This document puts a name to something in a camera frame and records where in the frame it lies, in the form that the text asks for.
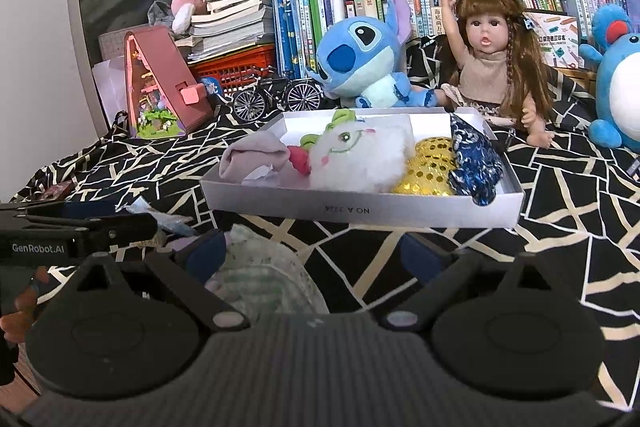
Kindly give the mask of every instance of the beige turtleneck sweater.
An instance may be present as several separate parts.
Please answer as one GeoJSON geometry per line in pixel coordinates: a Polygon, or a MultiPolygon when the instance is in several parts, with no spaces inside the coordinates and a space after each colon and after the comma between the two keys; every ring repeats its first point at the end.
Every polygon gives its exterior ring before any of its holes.
{"type": "Polygon", "coordinates": [[[507,84],[507,52],[474,50],[466,56],[458,86],[462,96],[476,102],[502,103],[507,84]]]}

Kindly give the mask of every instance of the yellow sequin item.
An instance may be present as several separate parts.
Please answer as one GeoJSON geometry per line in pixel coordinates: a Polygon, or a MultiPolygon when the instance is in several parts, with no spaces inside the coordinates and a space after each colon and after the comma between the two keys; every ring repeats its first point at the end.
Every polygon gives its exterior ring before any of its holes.
{"type": "Polygon", "coordinates": [[[450,138],[426,138],[415,145],[415,156],[407,162],[407,172],[394,188],[396,194],[453,196],[449,172],[456,169],[450,138]]]}

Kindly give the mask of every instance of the white belly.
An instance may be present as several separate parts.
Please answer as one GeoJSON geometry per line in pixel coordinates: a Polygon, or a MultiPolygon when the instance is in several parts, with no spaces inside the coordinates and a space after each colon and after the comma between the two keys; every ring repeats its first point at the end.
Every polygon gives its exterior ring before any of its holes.
{"type": "Polygon", "coordinates": [[[392,107],[398,101],[394,90],[395,87],[396,81],[388,74],[380,78],[375,84],[367,87],[362,92],[362,95],[369,100],[371,107],[392,107]]]}
{"type": "Polygon", "coordinates": [[[629,138],[640,141],[640,53],[619,63],[609,88],[611,116],[629,138]]]}

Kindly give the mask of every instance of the blue plush toy with white belly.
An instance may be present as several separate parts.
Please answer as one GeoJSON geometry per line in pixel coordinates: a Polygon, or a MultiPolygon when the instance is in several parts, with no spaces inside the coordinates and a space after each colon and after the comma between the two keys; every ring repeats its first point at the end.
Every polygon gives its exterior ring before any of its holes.
{"type": "Polygon", "coordinates": [[[412,87],[396,71],[402,45],[411,34],[406,0],[388,0],[384,22],[352,17],[335,23],[318,44],[320,82],[331,98],[354,98],[356,107],[433,107],[433,89],[412,87]]]}
{"type": "Polygon", "coordinates": [[[601,147],[640,152],[640,34],[632,33],[620,6],[607,4],[593,16],[593,38],[604,55],[580,46],[580,56],[598,66],[598,119],[589,126],[589,138],[601,147]]]}

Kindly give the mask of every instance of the round black disc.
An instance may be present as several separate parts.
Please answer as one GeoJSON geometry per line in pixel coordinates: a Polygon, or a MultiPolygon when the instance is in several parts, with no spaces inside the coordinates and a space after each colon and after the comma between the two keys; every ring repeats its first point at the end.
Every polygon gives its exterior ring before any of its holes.
{"type": "Polygon", "coordinates": [[[198,328],[183,311],[110,289],[78,293],[47,310],[29,332],[26,350],[48,389],[115,399],[170,381],[198,342],[198,328]]]}
{"type": "Polygon", "coordinates": [[[604,338],[578,304],[550,291],[514,289],[445,311],[431,341],[444,366],[480,391],[545,399],[587,389],[604,338]]]}

